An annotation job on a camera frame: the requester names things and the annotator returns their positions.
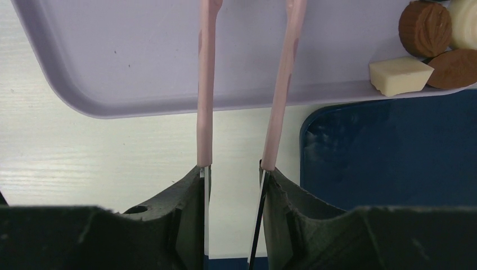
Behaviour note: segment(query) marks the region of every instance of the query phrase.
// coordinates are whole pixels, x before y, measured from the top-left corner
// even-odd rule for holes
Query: square white chocolate
[[[412,57],[370,63],[371,84],[386,97],[421,91],[433,67]]]

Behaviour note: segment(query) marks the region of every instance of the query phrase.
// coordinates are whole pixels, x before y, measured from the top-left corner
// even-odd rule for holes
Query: gray tray
[[[196,110],[199,1],[12,2],[51,87],[72,108],[97,118]],[[288,104],[386,98],[370,85],[368,63],[408,55],[398,38],[408,4],[309,1]],[[285,0],[224,1],[215,110],[271,105],[285,27]]]

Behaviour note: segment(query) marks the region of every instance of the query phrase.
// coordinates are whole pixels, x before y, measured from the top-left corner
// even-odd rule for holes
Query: ridged chocolate side
[[[401,14],[399,38],[413,56],[435,57],[449,47],[451,37],[451,15],[441,4],[414,1]]]
[[[445,52],[427,63],[434,72],[427,84],[439,89],[455,89],[477,83],[477,50]]]

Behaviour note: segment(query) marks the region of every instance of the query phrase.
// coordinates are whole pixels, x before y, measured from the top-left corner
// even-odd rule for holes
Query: flat brown chocolate disc
[[[435,57],[449,47],[451,37],[451,15],[441,4],[414,1],[401,14],[399,38],[411,55]]]
[[[430,60],[434,72],[427,84],[439,89],[467,87],[477,83],[477,50],[457,49]]]

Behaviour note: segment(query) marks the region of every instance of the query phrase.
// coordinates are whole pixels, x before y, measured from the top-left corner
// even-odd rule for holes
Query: round white chocolate
[[[477,50],[477,0],[452,0],[448,9],[452,19],[451,48]]]

